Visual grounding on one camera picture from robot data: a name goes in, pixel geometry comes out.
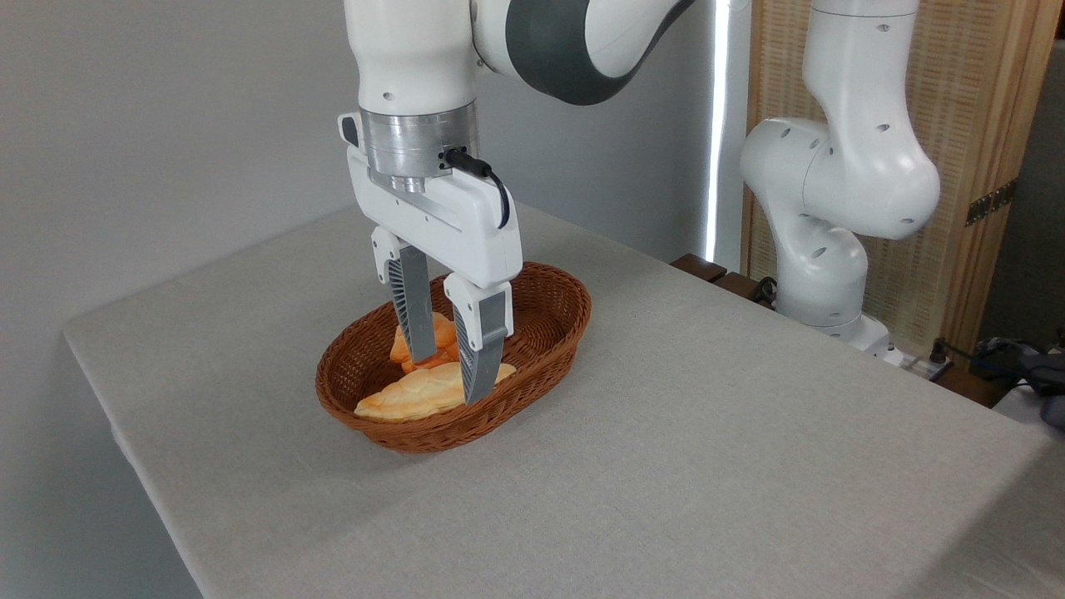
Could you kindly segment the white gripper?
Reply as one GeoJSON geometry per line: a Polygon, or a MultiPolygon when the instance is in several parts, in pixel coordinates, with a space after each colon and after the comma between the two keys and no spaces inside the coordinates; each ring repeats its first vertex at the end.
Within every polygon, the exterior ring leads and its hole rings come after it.
{"type": "Polygon", "coordinates": [[[511,284],[523,265],[517,208],[484,174],[475,112],[339,116],[356,200],[378,226],[370,236],[412,363],[437,353],[426,255],[455,273],[453,306],[464,401],[489,395],[513,334],[511,284]]]}

